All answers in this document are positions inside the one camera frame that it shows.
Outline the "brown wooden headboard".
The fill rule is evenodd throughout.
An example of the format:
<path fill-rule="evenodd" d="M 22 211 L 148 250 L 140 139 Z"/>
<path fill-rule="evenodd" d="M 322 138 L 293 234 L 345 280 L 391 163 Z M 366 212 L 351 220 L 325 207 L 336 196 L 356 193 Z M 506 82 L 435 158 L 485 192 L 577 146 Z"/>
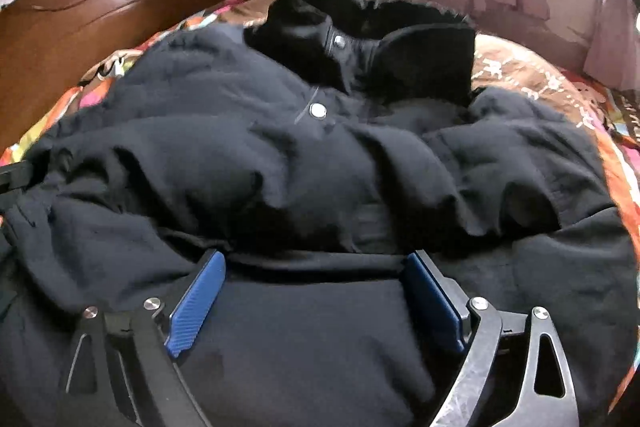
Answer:
<path fill-rule="evenodd" d="M 113 51 L 216 0 L 15 0 L 1 12 L 1 144 L 21 138 Z"/>

